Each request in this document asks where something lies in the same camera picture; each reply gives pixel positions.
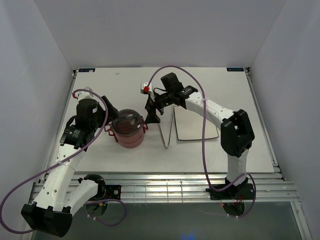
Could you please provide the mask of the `blue corner label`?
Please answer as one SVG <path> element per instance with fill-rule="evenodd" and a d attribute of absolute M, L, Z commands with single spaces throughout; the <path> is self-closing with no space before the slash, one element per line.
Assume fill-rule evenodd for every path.
<path fill-rule="evenodd" d="M 78 72 L 79 73 L 94 73 L 95 72 L 95 68 L 79 68 Z"/>
<path fill-rule="evenodd" d="M 242 67 L 227 67 L 226 70 L 228 72 L 244 72 L 244 68 Z"/>

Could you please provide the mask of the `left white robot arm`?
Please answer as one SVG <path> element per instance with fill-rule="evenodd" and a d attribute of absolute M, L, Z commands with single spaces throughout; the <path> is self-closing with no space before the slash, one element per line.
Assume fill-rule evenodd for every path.
<path fill-rule="evenodd" d="M 78 187 L 67 192 L 88 143 L 97 138 L 96 131 L 118 117 L 118 110 L 106 96 L 101 99 L 106 109 L 91 95 L 79 94 L 76 114 L 66 124 L 52 170 L 32 203 L 22 207 L 21 215 L 33 230 L 63 237 L 74 214 L 88 200 L 101 200 L 106 195 L 104 179 L 98 174 L 79 179 Z"/>

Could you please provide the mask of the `metal tongs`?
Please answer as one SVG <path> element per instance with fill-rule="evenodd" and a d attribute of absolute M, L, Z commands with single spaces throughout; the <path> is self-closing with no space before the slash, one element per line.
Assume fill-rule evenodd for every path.
<path fill-rule="evenodd" d="M 164 109 L 164 114 L 160 116 L 160 123 L 158 124 L 160 136 L 164 148 L 167 150 L 171 142 L 171 133 L 174 121 L 174 106 L 170 105 Z"/>

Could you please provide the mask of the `white square plate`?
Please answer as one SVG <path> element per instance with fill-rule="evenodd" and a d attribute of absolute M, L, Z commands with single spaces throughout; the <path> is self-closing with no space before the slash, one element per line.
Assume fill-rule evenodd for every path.
<path fill-rule="evenodd" d="M 179 141 L 201 141 L 203 117 L 181 106 L 174 107 L 174 120 Z"/>

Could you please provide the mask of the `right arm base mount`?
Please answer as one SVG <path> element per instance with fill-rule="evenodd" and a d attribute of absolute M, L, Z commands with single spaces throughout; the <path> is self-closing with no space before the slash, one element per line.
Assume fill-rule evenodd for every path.
<path fill-rule="evenodd" d="M 253 184 L 249 183 L 248 177 L 245 177 L 239 185 L 231 185 L 223 191 L 215 191 L 211 188 L 206 188 L 205 191 L 209 193 L 211 200 L 253 200 L 256 194 Z"/>

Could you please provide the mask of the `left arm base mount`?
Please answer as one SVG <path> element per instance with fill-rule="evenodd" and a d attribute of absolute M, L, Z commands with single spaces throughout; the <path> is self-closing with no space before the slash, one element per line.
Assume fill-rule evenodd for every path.
<path fill-rule="evenodd" d="M 122 194 L 122 186 L 121 185 L 106 185 L 104 187 L 104 195 L 103 200 L 112 199 L 112 200 L 120 200 Z"/>

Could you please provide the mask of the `pink lunch bowl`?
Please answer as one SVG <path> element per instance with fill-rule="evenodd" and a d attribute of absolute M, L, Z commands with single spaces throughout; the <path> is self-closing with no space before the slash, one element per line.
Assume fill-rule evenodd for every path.
<path fill-rule="evenodd" d="M 143 137 L 140 137 L 139 139 L 135 140 L 135 141 L 132 141 L 132 142 L 124 142 L 124 141 L 121 141 L 120 139 L 118 140 L 118 143 L 126 148 L 126 149 L 133 149 L 133 148 L 136 148 L 138 147 L 142 142 L 143 142 L 144 138 Z"/>
<path fill-rule="evenodd" d="M 104 131 L 111 137 L 113 137 L 115 139 L 115 141 L 118 143 L 118 140 L 121 140 L 123 142 L 126 143 L 131 143 L 139 138 L 144 138 L 146 131 L 148 130 L 148 125 L 145 123 L 144 118 L 142 117 L 142 127 L 141 129 L 134 133 L 134 134 L 129 134 L 129 135 L 122 135 L 122 134 L 118 134 L 116 133 L 112 127 L 111 127 L 111 123 L 107 124 L 104 127 Z"/>

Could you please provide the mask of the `right blue corner label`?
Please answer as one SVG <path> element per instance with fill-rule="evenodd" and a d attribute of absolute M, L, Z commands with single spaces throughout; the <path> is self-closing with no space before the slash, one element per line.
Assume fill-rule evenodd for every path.
<path fill-rule="evenodd" d="M 228 72 L 244 72 L 244 68 L 242 67 L 227 67 L 226 70 Z"/>

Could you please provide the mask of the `grey transparent top lid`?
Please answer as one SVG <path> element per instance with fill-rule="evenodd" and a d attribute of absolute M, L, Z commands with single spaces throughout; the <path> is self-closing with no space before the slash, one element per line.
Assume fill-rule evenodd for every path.
<path fill-rule="evenodd" d="M 112 129 L 120 135 L 137 133 L 143 126 L 141 115 L 133 109 L 123 109 L 118 112 L 118 118 L 111 122 Z"/>

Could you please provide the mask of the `left blue corner label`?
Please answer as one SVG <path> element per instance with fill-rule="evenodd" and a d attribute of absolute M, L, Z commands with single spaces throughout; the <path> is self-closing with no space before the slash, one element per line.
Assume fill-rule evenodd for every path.
<path fill-rule="evenodd" d="M 79 68 L 78 72 L 79 73 L 94 73 L 95 72 L 95 68 Z"/>

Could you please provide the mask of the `aluminium frame rail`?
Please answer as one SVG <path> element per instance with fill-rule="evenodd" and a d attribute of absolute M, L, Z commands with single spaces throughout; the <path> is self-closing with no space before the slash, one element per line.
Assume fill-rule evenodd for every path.
<path fill-rule="evenodd" d="M 208 203 L 210 194 L 203 174 L 103 174 L 107 185 L 120 185 L 124 203 Z M 292 181 L 280 172 L 254 173 L 257 202 L 297 202 L 300 196 Z"/>

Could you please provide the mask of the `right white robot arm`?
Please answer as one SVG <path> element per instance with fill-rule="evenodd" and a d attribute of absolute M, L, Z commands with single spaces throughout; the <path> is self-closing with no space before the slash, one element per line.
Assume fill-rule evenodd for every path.
<path fill-rule="evenodd" d="M 247 156 L 255 134 L 246 111 L 230 110 L 207 99 L 202 87 L 183 86 L 175 73 L 161 78 L 162 94 L 156 93 L 150 82 L 141 84 L 140 92 L 148 96 L 145 109 L 146 124 L 158 124 L 158 113 L 170 105 L 180 106 L 202 116 L 203 121 L 213 123 L 220 131 L 220 145 L 227 155 L 227 174 L 223 184 L 208 184 L 206 191 L 211 200 L 237 199 L 254 200 L 255 183 L 247 173 Z"/>

